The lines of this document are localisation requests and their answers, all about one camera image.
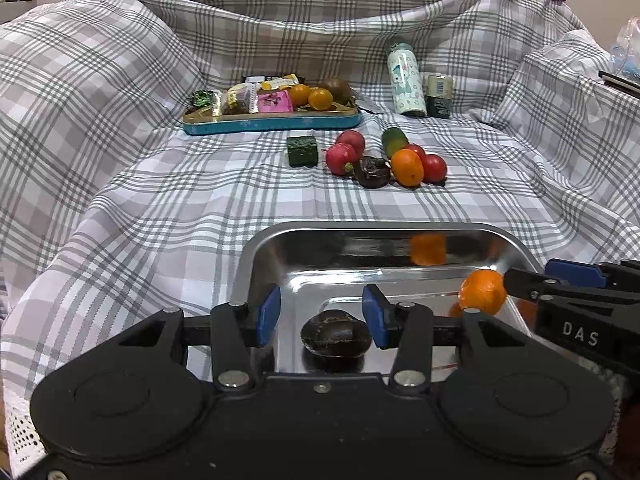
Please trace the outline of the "lone orange mandarin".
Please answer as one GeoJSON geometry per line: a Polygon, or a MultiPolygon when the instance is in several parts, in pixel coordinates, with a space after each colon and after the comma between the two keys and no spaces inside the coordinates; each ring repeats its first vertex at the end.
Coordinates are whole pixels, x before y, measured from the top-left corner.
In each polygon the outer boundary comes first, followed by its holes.
{"type": "Polygon", "coordinates": [[[496,315],[506,302],[503,276],[491,269],[473,271],[461,284],[458,305],[461,309],[475,308],[496,315]]]}

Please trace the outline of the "dark mangosteen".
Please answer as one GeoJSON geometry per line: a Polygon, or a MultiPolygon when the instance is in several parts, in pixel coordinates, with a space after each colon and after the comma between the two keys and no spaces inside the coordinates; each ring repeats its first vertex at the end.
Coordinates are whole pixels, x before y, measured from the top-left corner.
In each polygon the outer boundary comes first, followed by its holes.
{"type": "Polygon", "coordinates": [[[382,188],[392,180],[392,172],[385,159],[362,156],[354,165],[354,177],[364,188],[382,188]]]}
{"type": "Polygon", "coordinates": [[[324,310],[300,330],[304,348],[325,359],[358,359],[370,348],[372,338],[365,322],[344,310],[324,310]]]}

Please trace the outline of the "red tomato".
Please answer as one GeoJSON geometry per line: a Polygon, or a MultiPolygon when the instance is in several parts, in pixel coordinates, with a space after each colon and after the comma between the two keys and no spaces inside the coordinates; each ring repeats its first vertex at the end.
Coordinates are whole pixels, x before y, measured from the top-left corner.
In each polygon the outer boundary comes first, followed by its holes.
{"type": "Polygon", "coordinates": [[[416,156],[418,156],[421,160],[423,160],[426,156],[424,149],[416,144],[408,144],[406,145],[406,149],[412,151],[416,156]]]}
{"type": "Polygon", "coordinates": [[[426,154],[423,157],[423,181],[426,183],[442,183],[447,177],[447,164],[444,159],[435,154],[426,154]]]}

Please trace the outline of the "orange mandarin with stem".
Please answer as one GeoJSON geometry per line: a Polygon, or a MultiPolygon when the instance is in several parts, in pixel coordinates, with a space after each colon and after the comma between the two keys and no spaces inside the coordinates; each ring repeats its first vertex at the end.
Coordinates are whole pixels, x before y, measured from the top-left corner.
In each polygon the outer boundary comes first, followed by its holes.
{"type": "Polygon", "coordinates": [[[418,154],[401,148],[390,159],[396,181],[405,188],[417,188],[423,181],[424,169],[418,154]]]}

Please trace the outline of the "cucumber piece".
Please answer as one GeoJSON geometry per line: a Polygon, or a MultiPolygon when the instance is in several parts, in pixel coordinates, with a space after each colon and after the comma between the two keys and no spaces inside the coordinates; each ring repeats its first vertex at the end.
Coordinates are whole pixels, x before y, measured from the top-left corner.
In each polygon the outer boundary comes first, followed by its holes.
{"type": "Polygon", "coordinates": [[[315,167],[318,165],[319,152],[314,136],[289,136],[286,139],[288,164],[291,167],[315,167]]]}
{"type": "Polygon", "coordinates": [[[390,127],[384,130],[381,139],[383,151],[388,159],[391,159],[397,151],[409,144],[405,133],[398,127],[390,127]]]}

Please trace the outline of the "red radish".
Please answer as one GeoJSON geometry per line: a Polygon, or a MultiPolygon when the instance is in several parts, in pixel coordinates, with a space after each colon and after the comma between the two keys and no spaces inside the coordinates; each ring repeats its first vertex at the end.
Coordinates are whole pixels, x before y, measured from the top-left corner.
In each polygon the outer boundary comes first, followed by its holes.
{"type": "Polygon", "coordinates": [[[334,144],[326,151],[326,166],[334,176],[351,174],[357,160],[354,147],[348,143],[334,144]]]}
{"type": "Polygon", "coordinates": [[[345,130],[335,140],[335,143],[343,143],[350,145],[356,152],[357,157],[363,155],[366,148],[366,140],[364,136],[357,130],[345,130]]]}

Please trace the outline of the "stainless steel tray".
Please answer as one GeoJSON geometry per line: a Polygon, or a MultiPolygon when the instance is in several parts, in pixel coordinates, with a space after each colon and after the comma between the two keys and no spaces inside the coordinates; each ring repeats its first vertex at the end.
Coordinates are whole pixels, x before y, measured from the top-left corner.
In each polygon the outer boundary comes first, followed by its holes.
{"type": "Polygon", "coordinates": [[[261,302],[280,288],[281,313],[271,337],[279,373],[387,374],[395,353],[370,347],[335,363],[313,356],[300,331],[314,315],[342,310],[361,318],[363,287],[375,284],[397,304],[424,304],[447,315],[476,269],[499,273],[542,267],[506,231],[479,223],[295,221],[259,232],[244,247],[230,298],[261,302]]]}

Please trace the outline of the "pink snack packet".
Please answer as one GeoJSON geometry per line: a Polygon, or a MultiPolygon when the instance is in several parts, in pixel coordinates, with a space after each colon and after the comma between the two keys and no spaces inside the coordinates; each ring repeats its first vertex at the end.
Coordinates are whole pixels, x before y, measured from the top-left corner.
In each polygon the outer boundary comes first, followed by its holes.
{"type": "Polygon", "coordinates": [[[259,114],[292,113],[294,105],[288,90],[260,92],[257,95],[257,110],[259,114]]]}

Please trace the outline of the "clear dried fruit packet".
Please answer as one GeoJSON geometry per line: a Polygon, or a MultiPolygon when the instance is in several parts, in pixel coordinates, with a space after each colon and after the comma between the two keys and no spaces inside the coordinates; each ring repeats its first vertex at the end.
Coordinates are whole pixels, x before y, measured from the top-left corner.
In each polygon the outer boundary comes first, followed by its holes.
{"type": "Polygon", "coordinates": [[[255,114],[258,112],[257,86],[251,82],[236,84],[224,92],[221,105],[223,115],[255,114]]]}

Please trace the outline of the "right small orange in tin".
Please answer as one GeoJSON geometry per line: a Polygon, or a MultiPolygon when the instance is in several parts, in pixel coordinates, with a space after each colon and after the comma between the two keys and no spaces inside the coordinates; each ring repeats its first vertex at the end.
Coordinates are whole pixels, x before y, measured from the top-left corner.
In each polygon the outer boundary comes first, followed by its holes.
{"type": "Polygon", "coordinates": [[[333,94],[325,88],[312,88],[308,94],[308,105],[317,112],[330,110],[333,106],[333,94]]]}

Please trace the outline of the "small orange in tin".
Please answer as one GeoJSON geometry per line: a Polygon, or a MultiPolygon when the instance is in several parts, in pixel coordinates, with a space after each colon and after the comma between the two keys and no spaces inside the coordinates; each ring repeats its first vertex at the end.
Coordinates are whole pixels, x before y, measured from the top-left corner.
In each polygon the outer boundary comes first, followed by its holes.
{"type": "Polygon", "coordinates": [[[311,88],[306,84],[294,84],[288,88],[288,96],[294,108],[306,106],[308,104],[311,88]]]}
{"type": "Polygon", "coordinates": [[[333,106],[333,94],[325,88],[312,88],[308,94],[308,105],[317,112],[330,110],[333,106]]]}

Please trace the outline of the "white cartoon cat bottle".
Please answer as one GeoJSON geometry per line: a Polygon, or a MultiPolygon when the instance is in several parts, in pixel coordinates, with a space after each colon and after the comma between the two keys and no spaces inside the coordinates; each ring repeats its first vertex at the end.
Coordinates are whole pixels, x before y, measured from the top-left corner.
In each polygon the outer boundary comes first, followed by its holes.
{"type": "Polygon", "coordinates": [[[394,39],[388,44],[387,68],[396,112],[409,117],[425,117],[422,76],[413,48],[408,42],[394,39]]]}

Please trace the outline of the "clear plastic bag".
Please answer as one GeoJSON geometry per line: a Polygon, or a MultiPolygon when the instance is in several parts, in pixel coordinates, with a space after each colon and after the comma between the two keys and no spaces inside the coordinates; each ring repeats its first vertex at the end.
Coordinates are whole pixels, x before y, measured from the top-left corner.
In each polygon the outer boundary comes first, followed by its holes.
{"type": "Polygon", "coordinates": [[[640,79],[640,18],[630,18],[611,48],[613,73],[638,84],[640,79]]]}

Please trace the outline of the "yellow pastry packet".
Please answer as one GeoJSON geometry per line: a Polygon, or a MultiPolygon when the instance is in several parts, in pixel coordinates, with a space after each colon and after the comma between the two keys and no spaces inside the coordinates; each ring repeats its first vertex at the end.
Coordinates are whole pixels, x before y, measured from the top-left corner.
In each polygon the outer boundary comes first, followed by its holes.
{"type": "Polygon", "coordinates": [[[266,77],[259,83],[259,89],[262,91],[278,91],[292,88],[299,84],[299,80],[295,74],[288,74],[280,77],[266,77]]]}

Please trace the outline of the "black snack packet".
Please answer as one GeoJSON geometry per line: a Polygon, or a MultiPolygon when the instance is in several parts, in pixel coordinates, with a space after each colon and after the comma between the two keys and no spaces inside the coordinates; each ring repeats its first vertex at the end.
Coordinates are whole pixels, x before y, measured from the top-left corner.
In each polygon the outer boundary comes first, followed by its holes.
{"type": "Polygon", "coordinates": [[[266,81],[266,76],[246,76],[243,80],[246,84],[260,84],[266,81]]]}

